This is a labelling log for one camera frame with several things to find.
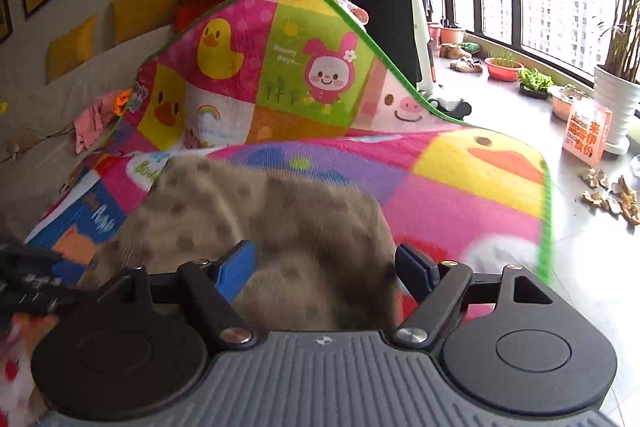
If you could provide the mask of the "white ribbed plant pot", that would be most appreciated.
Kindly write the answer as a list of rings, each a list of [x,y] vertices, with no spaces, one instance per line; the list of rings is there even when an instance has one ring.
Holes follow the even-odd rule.
[[[597,65],[594,68],[594,99],[612,113],[605,150],[614,155],[625,155],[630,147],[631,132],[639,104],[639,85],[607,72]]]

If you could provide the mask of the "red plastic basin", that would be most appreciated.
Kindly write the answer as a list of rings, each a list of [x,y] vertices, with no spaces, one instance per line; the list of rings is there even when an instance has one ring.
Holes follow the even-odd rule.
[[[503,82],[515,82],[520,79],[520,72],[524,66],[510,58],[487,57],[485,60],[489,78]]]

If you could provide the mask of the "pink cloth on sofa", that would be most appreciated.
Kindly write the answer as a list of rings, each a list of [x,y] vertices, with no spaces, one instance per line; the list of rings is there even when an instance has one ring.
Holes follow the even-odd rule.
[[[109,124],[125,112],[134,90],[112,91],[97,96],[73,121],[75,152],[90,150]]]

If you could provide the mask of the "yellow cushion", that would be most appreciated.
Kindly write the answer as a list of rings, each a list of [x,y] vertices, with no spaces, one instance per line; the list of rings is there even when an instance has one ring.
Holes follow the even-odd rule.
[[[111,3],[115,46],[169,25],[180,0],[115,0]]]
[[[94,57],[96,50],[96,16],[49,43],[47,82],[58,79]]]

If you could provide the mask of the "yellow cushion left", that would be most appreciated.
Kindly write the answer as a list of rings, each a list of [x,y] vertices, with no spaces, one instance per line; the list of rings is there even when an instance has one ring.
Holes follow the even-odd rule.
[[[47,82],[58,79],[94,57],[96,50],[96,16],[49,43]]]

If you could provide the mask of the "beige sofa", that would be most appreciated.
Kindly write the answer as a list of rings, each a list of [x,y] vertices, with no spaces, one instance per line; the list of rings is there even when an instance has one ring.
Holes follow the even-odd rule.
[[[167,25],[114,46],[47,86],[3,87],[1,231],[24,239],[84,158],[73,120],[94,100],[134,85],[139,66],[175,35]]]

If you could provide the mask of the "colourful cartoon play mat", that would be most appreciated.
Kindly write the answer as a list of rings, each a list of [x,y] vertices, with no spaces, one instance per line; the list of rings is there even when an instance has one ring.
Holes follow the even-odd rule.
[[[337,0],[230,0],[139,66],[122,116],[21,243],[87,270],[168,160],[200,156],[374,197],[396,247],[483,272],[550,260],[538,150],[428,103]]]

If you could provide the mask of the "dried peel pile on floor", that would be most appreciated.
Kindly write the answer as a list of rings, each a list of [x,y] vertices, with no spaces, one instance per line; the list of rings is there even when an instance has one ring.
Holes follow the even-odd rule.
[[[582,192],[583,202],[614,218],[623,217],[628,225],[638,227],[638,192],[627,184],[623,176],[611,180],[603,169],[589,168],[580,175],[580,179],[587,187]]]

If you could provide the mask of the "yellow cushion right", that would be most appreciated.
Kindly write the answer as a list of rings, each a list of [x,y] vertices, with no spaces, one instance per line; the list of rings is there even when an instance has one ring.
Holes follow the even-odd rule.
[[[180,0],[115,0],[111,3],[115,46],[169,25]]]

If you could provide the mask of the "brown dotted corduroy garment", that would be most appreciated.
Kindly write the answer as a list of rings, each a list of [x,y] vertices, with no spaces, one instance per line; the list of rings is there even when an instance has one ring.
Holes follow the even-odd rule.
[[[79,285],[96,289],[136,265],[169,273],[215,261],[242,241],[256,248],[256,270],[233,306],[252,329],[395,327],[396,245],[374,197],[200,156],[168,160]]]

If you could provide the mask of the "green plant in tray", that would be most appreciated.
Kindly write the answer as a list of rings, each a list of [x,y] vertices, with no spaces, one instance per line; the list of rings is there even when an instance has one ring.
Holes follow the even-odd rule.
[[[518,71],[518,92],[529,98],[545,100],[549,96],[549,89],[554,81],[549,75],[544,75],[538,69],[522,68]]]

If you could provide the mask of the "orange printed cardboard box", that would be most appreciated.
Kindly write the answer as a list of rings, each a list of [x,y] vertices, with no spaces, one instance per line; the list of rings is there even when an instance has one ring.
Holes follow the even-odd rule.
[[[591,98],[575,101],[565,128],[563,148],[589,167],[597,166],[610,131],[612,112]]]

